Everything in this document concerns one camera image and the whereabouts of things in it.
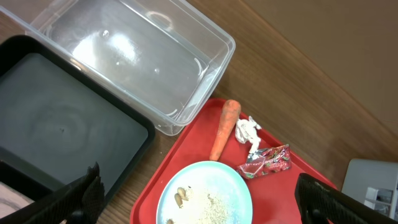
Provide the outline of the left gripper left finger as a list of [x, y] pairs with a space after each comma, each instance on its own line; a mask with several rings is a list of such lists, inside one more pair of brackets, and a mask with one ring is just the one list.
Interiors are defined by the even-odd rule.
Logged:
[[96, 223], [104, 201], [104, 183], [96, 163], [83, 177], [1, 218], [1, 224]]

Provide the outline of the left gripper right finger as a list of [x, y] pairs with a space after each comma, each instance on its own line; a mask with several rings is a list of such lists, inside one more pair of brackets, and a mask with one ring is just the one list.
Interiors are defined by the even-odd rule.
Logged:
[[295, 200], [302, 224], [397, 224], [307, 173], [298, 176]]

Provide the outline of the red snack wrapper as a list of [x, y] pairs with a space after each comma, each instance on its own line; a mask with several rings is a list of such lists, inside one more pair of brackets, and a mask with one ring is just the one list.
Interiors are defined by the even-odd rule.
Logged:
[[236, 170], [244, 179], [254, 179], [289, 170], [291, 167], [290, 146], [286, 144], [249, 153], [246, 163], [237, 166]]

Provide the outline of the white tissue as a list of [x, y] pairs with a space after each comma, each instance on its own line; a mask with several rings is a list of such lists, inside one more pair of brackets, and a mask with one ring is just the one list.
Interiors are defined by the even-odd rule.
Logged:
[[235, 127], [235, 138], [241, 144], [251, 143], [247, 162], [251, 162], [258, 158], [256, 151], [259, 149], [261, 138], [257, 135], [257, 131], [262, 129], [254, 119], [249, 116], [248, 119], [238, 119]]

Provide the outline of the light blue plate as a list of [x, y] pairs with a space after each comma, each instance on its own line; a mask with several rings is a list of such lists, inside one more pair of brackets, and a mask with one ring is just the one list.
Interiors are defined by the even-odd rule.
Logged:
[[253, 220], [252, 198], [243, 178], [230, 166], [220, 162], [201, 161], [178, 171], [163, 189], [157, 206], [155, 222], [166, 224], [162, 211], [171, 205], [172, 194], [177, 187], [203, 187], [217, 191], [228, 198], [236, 224], [251, 224]]

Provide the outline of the orange carrot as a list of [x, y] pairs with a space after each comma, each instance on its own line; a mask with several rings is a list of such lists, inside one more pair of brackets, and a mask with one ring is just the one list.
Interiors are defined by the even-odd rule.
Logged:
[[228, 141], [237, 120], [241, 113], [241, 105], [236, 100], [227, 100], [224, 105], [220, 116], [218, 131], [210, 152], [209, 159], [217, 161], [223, 152], [223, 149]]

